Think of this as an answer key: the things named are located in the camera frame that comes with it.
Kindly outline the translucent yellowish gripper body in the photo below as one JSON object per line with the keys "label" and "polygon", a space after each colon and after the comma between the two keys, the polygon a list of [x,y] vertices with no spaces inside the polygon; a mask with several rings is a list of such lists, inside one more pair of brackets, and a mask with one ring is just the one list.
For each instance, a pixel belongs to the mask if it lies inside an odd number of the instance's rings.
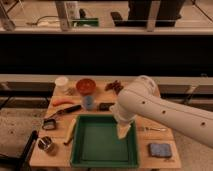
{"label": "translucent yellowish gripper body", "polygon": [[117,121],[117,135],[119,139],[123,139],[126,137],[129,129],[131,128],[132,121],[124,121],[118,117],[116,117]]}

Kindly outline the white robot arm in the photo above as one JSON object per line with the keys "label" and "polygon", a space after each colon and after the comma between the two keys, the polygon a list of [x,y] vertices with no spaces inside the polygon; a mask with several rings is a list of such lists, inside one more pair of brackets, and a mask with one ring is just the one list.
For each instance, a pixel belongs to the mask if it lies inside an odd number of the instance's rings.
{"label": "white robot arm", "polygon": [[213,148],[213,112],[164,100],[155,96],[158,91],[156,82],[145,75],[125,86],[110,107],[117,123],[129,126],[140,115]]}

